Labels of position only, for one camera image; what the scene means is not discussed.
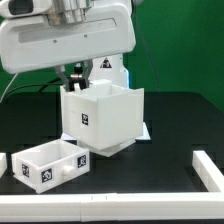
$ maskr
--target small white box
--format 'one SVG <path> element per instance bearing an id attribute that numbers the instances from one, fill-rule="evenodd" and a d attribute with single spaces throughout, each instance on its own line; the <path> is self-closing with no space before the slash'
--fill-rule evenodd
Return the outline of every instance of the small white box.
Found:
<path id="1" fill-rule="evenodd" d="M 12 155 L 14 177 L 42 193 L 89 171 L 89 150 L 62 140 Z"/>
<path id="2" fill-rule="evenodd" d="M 96 150 L 143 135 L 144 89 L 97 80 L 82 91 L 61 87 L 61 105 L 63 132 Z"/>

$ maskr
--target green background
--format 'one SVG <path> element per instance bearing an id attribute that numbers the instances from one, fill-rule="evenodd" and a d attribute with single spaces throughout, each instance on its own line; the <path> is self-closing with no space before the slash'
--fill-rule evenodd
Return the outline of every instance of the green background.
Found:
<path id="1" fill-rule="evenodd" d="M 200 93 L 224 111 L 224 0 L 144 0 L 135 13 L 137 45 L 124 57 L 131 87 Z M 0 72 L 1 94 L 12 75 Z M 25 73 L 12 88 L 55 77 L 53 69 Z"/>

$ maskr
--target white border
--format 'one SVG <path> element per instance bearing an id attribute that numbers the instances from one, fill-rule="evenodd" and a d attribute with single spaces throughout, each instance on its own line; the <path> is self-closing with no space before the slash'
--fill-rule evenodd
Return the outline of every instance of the white border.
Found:
<path id="1" fill-rule="evenodd" d="M 215 193 L 0 196 L 0 222 L 224 219 L 223 175 L 203 151 L 193 166 Z"/>

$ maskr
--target white box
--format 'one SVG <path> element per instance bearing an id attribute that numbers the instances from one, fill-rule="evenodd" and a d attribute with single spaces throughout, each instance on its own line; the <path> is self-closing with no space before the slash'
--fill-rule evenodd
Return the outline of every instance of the white box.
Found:
<path id="1" fill-rule="evenodd" d="M 105 150 L 143 134 L 144 89 L 91 82 L 90 88 L 66 92 L 61 87 L 63 132 Z"/>
<path id="2" fill-rule="evenodd" d="M 14 177 L 42 193 L 89 171 L 89 151 L 62 140 L 12 155 Z"/>

